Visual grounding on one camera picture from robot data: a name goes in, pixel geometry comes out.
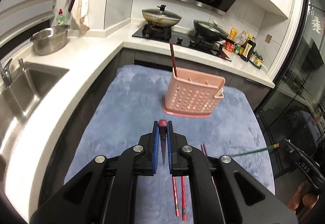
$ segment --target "white christmas tree decal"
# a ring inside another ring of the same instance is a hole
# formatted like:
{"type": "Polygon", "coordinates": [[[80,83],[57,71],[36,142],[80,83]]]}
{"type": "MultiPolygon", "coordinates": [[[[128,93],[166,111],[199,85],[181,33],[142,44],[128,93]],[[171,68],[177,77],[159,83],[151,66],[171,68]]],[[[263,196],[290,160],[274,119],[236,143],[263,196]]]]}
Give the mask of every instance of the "white christmas tree decal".
{"type": "Polygon", "coordinates": [[[317,33],[321,34],[320,33],[320,30],[322,29],[321,28],[321,22],[319,21],[318,17],[314,17],[314,19],[312,20],[312,23],[313,25],[313,30],[317,31],[317,33]]]}

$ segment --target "black glass cooktop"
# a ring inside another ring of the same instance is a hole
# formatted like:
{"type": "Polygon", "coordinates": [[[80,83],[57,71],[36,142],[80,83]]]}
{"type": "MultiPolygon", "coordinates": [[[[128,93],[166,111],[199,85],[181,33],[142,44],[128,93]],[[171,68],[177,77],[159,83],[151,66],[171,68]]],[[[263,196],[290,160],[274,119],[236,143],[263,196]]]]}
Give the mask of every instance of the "black glass cooktop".
{"type": "Polygon", "coordinates": [[[208,53],[231,62],[231,59],[222,50],[222,44],[206,41],[203,37],[197,34],[193,36],[173,31],[170,27],[159,27],[146,24],[137,30],[132,36],[165,43],[172,42],[176,45],[208,53]]]}

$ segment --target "sink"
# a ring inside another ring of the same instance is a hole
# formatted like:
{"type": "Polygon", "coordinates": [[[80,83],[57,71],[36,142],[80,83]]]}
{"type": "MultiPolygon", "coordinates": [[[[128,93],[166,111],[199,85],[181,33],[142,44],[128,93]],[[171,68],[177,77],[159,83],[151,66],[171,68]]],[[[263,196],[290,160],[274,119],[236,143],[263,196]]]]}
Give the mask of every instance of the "sink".
{"type": "Polygon", "coordinates": [[[12,74],[12,84],[0,88],[0,186],[12,149],[29,117],[68,69],[25,62],[12,74]]]}

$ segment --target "black pan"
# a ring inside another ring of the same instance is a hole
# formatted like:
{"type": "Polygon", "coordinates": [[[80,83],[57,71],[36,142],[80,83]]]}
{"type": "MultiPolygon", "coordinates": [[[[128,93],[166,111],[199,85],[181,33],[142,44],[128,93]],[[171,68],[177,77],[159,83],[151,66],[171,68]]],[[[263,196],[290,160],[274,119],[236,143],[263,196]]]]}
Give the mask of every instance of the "black pan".
{"type": "Polygon", "coordinates": [[[209,22],[198,21],[196,19],[193,21],[193,24],[196,32],[208,41],[218,42],[225,40],[232,44],[235,43],[229,40],[228,33],[218,26],[214,27],[213,24],[209,22]]]}

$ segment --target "white towel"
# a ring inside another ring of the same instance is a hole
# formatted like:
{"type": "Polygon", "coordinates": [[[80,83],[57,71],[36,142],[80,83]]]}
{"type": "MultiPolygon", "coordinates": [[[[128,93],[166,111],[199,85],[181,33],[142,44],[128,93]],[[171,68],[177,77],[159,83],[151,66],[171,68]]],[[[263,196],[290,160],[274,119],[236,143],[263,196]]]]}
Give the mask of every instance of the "white towel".
{"type": "Polygon", "coordinates": [[[80,32],[85,34],[90,29],[88,22],[88,0],[75,0],[71,14],[80,32]]]}

